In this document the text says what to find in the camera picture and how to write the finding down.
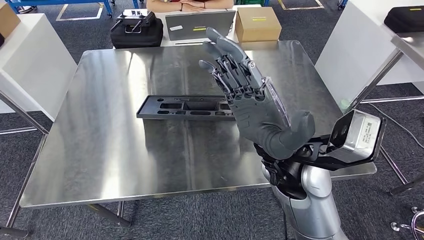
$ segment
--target gray carpet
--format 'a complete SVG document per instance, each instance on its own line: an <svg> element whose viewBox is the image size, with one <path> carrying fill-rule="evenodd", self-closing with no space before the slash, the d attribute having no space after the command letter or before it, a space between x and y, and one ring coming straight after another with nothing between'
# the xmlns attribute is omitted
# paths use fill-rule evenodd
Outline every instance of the gray carpet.
<svg viewBox="0 0 424 240"><path fill-rule="evenodd" d="M314 62L340 16L340 12L336 10L336 0L321 2L325 9L295 11L283 11L276 0L270 3L283 27L280 39L300 40ZM311 3L313 4L310 0L293 1L287 2L287 7L311 7ZM87 12L89 6L90 4L74 5L72 8L69 6L69 9L91 16L92 12ZM104 11L100 20L55 22L61 7L40 6L38 12L46 13L76 62L86 50L112 47L109 28L113 21ZM131 1L117 0L115 15L125 8L132 8ZM68 17L81 17L75 12L66 14ZM401 84L379 86L370 97L418 94L412 84ZM376 105L424 143L422 101ZM361 105L359 109L379 116L368 105ZM51 125L39 112L31 114L43 125ZM25 123L16 114L0 115L0 129L23 126ZM40 137L37 132L0 136L0 225L7 221ZM388 123L383 145L407 179L411 180L421 174L424 149L392 122ZM389 223L408 223L412 217L410 208L424 207L423 187L399 196L389 196L387 191L401 182L381 157L375 164L378 172L373 176L333 182L333 194L342 227L351 240L410 240L412 235L408 231L394 232ZM108 203L105 206L115 210L117 203ZM269 188L129 201L125 205L124 216L132 221L131 227L117 226L82 206L23 209L15 226L29 229L33 240L284 239L283 212ZM0 239L15 238L0 236Z"/></svg>

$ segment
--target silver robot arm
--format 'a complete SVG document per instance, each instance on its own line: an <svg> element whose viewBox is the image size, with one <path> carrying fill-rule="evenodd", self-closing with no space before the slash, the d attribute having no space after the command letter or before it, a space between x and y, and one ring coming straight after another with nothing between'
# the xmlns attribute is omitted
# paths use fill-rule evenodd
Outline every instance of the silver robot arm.
<svg viewBox="0 0 424 240"><path fill-rule="evenodd" d="M222 89L242 137L251 140L262 170L280 201L297 240L347 240L332 195L329 171L372 162L386 121L352 110L331 135L313 137L314 117L299 110L289 117L272 81L246 53L213 28L215 44L204 49L217 66L200 60Z"/></svg>

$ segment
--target stainless steel table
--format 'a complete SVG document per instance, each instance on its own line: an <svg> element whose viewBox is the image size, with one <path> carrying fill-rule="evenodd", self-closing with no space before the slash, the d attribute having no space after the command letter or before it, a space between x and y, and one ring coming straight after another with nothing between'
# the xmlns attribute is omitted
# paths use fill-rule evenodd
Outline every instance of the stainless steel table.
<svg viewBox="0 0 424 240"><path fill-rule="evenodd" d="M298 41L242 48L272 77L289 113L310 110L316 134L330 133L342 113ZM95 203L269 186L253 144L239 136L234 121L136 118L147 95L221 95L198 67L200 59L213 61L200 45L85 52L20 205L93 209L100 206ZM369 163L332 174L346 179L375 172Z"/></svg>

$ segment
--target black bag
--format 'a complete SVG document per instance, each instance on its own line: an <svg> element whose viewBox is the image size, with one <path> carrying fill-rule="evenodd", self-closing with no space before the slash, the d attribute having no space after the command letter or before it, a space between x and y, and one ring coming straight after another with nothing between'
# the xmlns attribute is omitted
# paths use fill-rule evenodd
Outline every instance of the black bag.
<svg viewBox="0 0 424 240"><path fill-rule="evenodd" d="M116 49L160 47L164 36L162 20L153 15L147 24L143 21L139 26L118 22L110 33L113 46Z"/></svg>
<svg viewBox="0 0 424 240"><path fill-rule="evenodd" d="M0 47L5 43L5 38L0 34Z"/></svg>
<svg viewBox="0 0 424 240"><path fill-rule="evenodd" d="M394 7L384 24L395 34L424 32L424 6Z"/></svg>

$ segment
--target person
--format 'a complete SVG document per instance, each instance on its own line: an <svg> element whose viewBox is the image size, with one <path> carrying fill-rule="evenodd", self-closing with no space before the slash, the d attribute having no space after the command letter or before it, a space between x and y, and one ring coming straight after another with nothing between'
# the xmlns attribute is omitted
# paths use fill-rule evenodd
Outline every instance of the person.
<svg viewBox="0 0 424 240"><path fill-rule="evenodd" d="M154 13L202 12L205 9L230 9L233 5L234 0L147 0L147 9Z"/></svg>

